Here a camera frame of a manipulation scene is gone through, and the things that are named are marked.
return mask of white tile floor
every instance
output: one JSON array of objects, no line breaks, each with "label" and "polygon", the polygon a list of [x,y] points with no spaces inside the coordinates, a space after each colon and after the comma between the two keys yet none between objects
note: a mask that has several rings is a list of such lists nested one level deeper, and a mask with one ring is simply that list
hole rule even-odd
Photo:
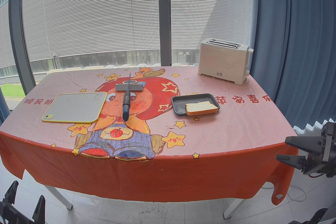
[{"label": "white tile floor", "polygon": [[244,201],[228,220],[224,220],[223,212],[232,199],[178,203],[137,202],[104,199],[59,189],[72,202],[73,209],[70,211],[28,172],[25,172],[23,180],[20,180],[11,175],[2,162],[0,199],[14,180],[19,181],[15,207],[31,217],[40,195],[43,195],[46,199],[48,224],[287,224],[293,220],[309,220],[318,209],[336,204],[336,177],[327,179],[322,176],[312,179],[303,176],[299,170],[295,170],[291,184],[299,186],[306,194],[292,187],[288,192],[291,199],[302,202],[291,201],[287,196],[280,205],[275,206],[271,203],[273,190],[260,189],[252,199]]}]

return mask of table leg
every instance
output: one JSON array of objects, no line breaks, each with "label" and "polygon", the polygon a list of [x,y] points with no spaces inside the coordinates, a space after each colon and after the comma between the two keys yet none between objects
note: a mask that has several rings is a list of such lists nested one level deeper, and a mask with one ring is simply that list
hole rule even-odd
[{"label": "table leg", "polygon": [[231,214],[236,210],[242,202],[245,201],[245,199],[234,199],[232,204],[229,206],[229,208],[224,212],[224,219],[229,219],[231,217]]},{"label": "table leg", "polygon": [[72,209],[72,204],[71,202],[69,202],[67,199],[65,199],[65,197],[54,187],[50,187],[50,186],[47,186],[47,185],[44,185],[46,187],[47,190],[50,191],[50,193],[52,195],[54,195],[54,197],[59,200],[62,204],[64,204],[64,206],[66,208],[68,208],[69,210]]}]

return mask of blue knife handle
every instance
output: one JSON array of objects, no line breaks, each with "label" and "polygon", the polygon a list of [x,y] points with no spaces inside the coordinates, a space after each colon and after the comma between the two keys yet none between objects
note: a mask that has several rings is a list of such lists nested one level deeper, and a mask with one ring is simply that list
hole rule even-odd
[{"label": "blue knife handle", "polygon": [[128,121],[129,118],[129,108],[131,106],[131,93],[129,90],[125,92],[123,101],[123,120]]}]

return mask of cartoon girl print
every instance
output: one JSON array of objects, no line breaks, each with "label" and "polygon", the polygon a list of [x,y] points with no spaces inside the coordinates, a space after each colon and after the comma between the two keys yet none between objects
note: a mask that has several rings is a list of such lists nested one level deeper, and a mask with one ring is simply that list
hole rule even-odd
[{"label": "cartoon girl print", "polygon": [[140,69],[130,83],[141,83],[143,91],[131,92],[130,116],[122,118],[124,93],[116,91],[116,84],[128,83],[128,77],[102,84],[96,92],[107,92],[98,121],[91,131],[78,134],[75,149],[93,158],[120,160],[150,160],[163,151],[163,136],[152,134],[146,121],[172,109],[171,98],[180,95],[178,86],[169,79],[157,77],[164,69]]}]

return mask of grass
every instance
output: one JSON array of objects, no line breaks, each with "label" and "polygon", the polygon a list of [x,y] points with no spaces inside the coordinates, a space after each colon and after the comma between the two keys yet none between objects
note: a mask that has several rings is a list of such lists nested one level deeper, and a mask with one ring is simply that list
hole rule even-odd
[{"label": "grass", "polygon": [[3,96],[6,97],[24,97],[25,93],[23,92],[23,88],[21,84],[4,84],[1,85],[1,91]]}]

